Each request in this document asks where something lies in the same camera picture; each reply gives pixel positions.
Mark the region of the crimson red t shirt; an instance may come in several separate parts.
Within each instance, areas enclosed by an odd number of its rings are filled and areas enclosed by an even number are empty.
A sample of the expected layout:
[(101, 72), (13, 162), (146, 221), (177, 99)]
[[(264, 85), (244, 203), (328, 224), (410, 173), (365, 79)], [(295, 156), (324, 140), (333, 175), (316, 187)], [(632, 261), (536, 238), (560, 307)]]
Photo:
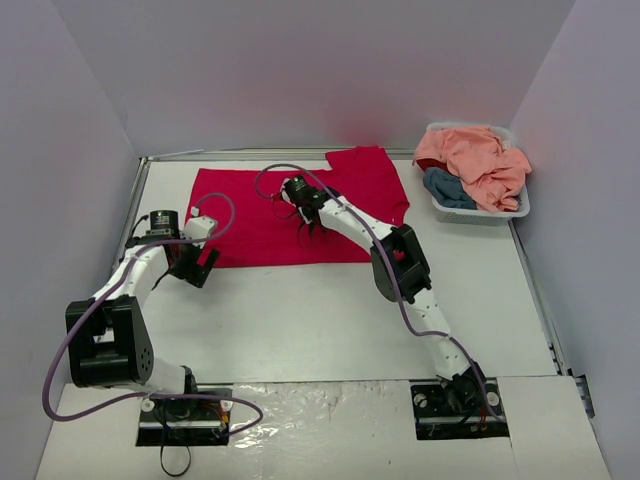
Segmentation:
[[(328, 169), (313, 173), (325, 185), (336, 189), (361, 211), (385, 222), (400, 226), (409, 208), (409, 200), (396, 168), (380, 147), (356, 147), (329, 152)], [(260, 177), (253, 170), (198, 171), (192, 186), (189, 205), (200, 213), (225, 225), (229, 207), (221, 198), (202, 198), (210, 193), (223, 193), (236, 207), (230, 229), (219, 239), (209, 242), (207, 250), (217, 249), (217, 268), (288, 266), (317, 263), (367, 263), (368, 253), (334, 231), (301, 228), (302, 220), (284, 201), (264, 199), (260, 191), (271, 196), (291, 171), (271, 170)]]

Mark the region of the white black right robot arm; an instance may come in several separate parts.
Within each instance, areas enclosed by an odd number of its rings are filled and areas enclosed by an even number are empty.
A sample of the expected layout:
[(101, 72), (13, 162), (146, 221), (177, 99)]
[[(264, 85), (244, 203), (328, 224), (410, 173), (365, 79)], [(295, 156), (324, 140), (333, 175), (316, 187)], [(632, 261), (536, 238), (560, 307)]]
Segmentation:
[(301, 175), (285, 180), (280, 195), (310, 228), (337, 232), (370, 254), (378, 291), (398, 304), (410, 333), (425, 339), (446, 406), (465, 413), (484, 405), (488, 414), (500, 421), (502, 417), (487, 399), (486, 377), (451, 334), (414, 230), (406, 224), (397, 227), (384, 223), (334, 189), (311, 186)]

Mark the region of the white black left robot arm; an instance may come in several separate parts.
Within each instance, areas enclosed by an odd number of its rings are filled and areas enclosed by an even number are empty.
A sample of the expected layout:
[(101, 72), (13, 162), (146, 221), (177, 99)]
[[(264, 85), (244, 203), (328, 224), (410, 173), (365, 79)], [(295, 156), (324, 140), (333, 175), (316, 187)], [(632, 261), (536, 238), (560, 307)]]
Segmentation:
[(149, 229), (127, 239), (109, 281), (66, 309), (67, 331), (73, 335), (67, 347), (71, 377), (81, 388), (166, 394), (168, 410), (189, 418), (201, 406), (195, 376), (189, 367), (156, 356), (142, 309), (168, 275), (196, 288), (204, 286), (220, 252), (213, 249), (203, 263), (199, 260), (218, 222), (199, 215), (180, 226), (173, 210), (156, 210), (143, 218)]

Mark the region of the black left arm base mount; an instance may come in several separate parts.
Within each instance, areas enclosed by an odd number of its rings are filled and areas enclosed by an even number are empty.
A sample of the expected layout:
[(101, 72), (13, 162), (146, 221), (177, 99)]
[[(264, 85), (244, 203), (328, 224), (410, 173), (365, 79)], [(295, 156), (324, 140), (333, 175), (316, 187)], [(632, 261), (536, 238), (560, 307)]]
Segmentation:
[(137, 447), (226, 446), (232, 401), (146, 398), (142, 401)]

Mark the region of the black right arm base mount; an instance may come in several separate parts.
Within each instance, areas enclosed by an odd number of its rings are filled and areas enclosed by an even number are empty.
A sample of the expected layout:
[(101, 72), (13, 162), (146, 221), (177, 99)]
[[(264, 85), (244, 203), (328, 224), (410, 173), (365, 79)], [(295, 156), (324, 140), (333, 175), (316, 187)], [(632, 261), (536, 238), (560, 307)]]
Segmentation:
[(419, 441), (508, 438), (504, 406), (496, 381), (486, 385), (484, 396), (474, 393), (467, 404), (454, 407), (438, 381), (411, 382), (416, 438)]

